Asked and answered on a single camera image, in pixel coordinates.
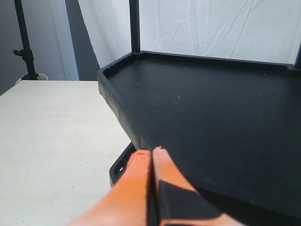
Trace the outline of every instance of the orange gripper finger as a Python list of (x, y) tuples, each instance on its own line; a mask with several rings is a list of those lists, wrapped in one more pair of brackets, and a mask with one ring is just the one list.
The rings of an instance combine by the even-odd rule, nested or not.
[(111, 191), (69, 226), (146, 226), (151, 152), (133, 153)]
[(160, 226), (242, 226), (199, 194), (178, 170), (167, 150), (153, 151)]

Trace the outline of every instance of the metal post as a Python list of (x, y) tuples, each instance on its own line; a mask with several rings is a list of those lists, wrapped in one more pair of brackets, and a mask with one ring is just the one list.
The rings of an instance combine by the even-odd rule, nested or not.
[(27, 29), (26, 29), (24, 12), (23, 12), (21, 0), (15, 0), (15, 8), (16, 8), (16, 13), (17, 13), (17, 17), (18, 17), (18, 23), (19, 23), (20, 34), (21, 34), (21, 39), (22, 39), (22, 43), (23, 43), (23, 49), (22, 50), (14, 50), (13, 52), (17, 56), (21, 56), (22, 59), (26, 62), (27, 71), (28, 71), (28, 79), (29, 80), (37, 80), (38, 75), (36, 74), (34, 65), (33, 65), (33, 55), (32, 55), (32, 50), (30, 49), (30, 46), (29, 46)]
[(129, 3), (130, 3), (132, 52), (139, 53), (140, 52), (139, 0), (129, 0)]
[(295, 62), (295, 68), (301, 69), (301, 45), (299, 47), (299, 52), (298, 52), (297, 59)]

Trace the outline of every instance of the white tabletop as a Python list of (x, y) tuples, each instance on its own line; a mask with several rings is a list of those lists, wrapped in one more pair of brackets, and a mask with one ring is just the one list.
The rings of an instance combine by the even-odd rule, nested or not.
[(0, 96), (0, 225), (69, 222), (129, 142), (97, 82), (22, 81)]

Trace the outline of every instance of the tray surface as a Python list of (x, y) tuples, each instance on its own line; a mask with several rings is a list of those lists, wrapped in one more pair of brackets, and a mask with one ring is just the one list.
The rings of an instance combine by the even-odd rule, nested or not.
[(275, 68), (146, 58), (99, 84), (136, 148), (163, 145), (196, 188), (301, 217), (301, 79)]

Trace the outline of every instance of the white fabric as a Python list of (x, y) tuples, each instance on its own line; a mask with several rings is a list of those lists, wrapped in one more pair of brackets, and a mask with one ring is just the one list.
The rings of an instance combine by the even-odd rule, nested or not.
[[(129, 53), (128, 0), (79, 0), (101, 67)], [(300, 0), (140, 0), (141, 49), (294, 64)]]

